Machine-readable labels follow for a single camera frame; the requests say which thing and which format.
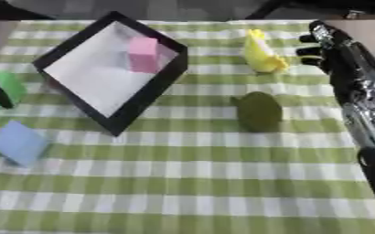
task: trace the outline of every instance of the robot finger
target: robot finger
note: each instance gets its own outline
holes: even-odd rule
[[[317,43],[317,40],[312,35],[302,35],[299,39],[303,43]]]
[[[301,58],[301,63],[305,65],[310,65],[310,66],[317,66],[321,67],[321,64],[323,63],[323,59],[321,58]]]
[[[321,48],[299,48],[295,51],[297,56],[321,56]]]

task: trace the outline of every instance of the blue cube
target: blue cube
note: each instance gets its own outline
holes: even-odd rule
[[[49,141],[17,121],[0,129],[0,153],[18,165],[33,164],[46,150]]]

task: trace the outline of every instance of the pink block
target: pink block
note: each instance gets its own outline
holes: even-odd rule
[[[135,72],[157,73],[157,39],[134,37],[128,48],[131,70]]]

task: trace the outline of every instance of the green lemon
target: green lemon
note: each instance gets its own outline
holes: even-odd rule
[[[255,91],[241,98],[232,97],[239,123],[249,132],[277,132],[283,119],[283,108],[272,96]]]

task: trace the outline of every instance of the yellow object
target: yellow object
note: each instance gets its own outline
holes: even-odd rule
[[[264,40],[264,33],[259,29],[248,30],[244,42],[244,57],[256,71],[273,72],[288,68],[285,60],[274,53]]]

